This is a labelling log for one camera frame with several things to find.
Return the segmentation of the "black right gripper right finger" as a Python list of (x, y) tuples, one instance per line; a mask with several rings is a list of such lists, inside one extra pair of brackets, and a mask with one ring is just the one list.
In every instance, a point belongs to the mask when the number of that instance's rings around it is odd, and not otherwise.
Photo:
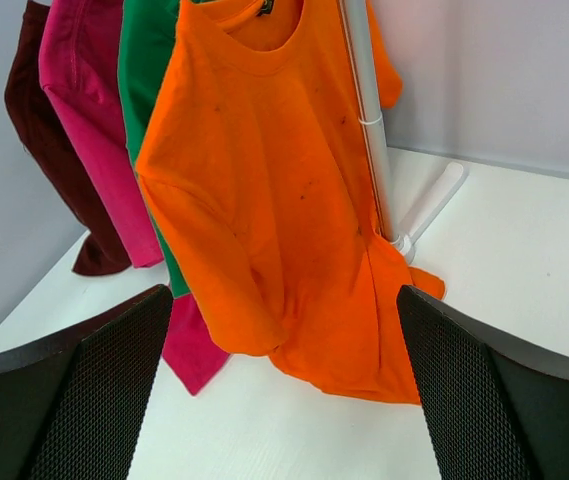
[(401, 328), (444, 479), (569, 479), (569, 357), (413, 286)]

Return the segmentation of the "orange t-shirt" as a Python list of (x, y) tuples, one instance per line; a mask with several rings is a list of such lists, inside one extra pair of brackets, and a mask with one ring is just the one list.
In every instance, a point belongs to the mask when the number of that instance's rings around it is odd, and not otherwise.
[(418, 402), (396, 297), (445, 286), (380, 235), (336, 2), (182, 2), (136, 169), (216, 345)]

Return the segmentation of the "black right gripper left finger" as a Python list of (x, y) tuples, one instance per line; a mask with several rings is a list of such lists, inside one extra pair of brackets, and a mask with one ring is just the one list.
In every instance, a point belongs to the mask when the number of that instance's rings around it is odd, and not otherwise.
[(127, 477), (172, 302), (156, 285), (0, 353), (0, 479)]

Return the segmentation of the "green t-shirt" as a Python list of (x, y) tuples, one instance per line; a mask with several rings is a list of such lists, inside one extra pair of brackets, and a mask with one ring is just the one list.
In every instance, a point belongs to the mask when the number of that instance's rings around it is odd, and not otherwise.
[(176, 41), (178, 1), (123, 3), (118, 87), (129, 159), (136, 164)]

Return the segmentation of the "pink t-shirt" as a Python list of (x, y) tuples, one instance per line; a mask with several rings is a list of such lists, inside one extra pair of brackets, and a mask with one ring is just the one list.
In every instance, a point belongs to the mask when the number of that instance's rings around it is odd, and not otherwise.
[(43, 33), (39, 79), (136, 268), (165, 263), (174, 297), (163, 357), (191, 395), (228, 353), (210, 338), (178, 263), (142, 199), (129, 159), (118, 87), (125, 1), (55, 1)]

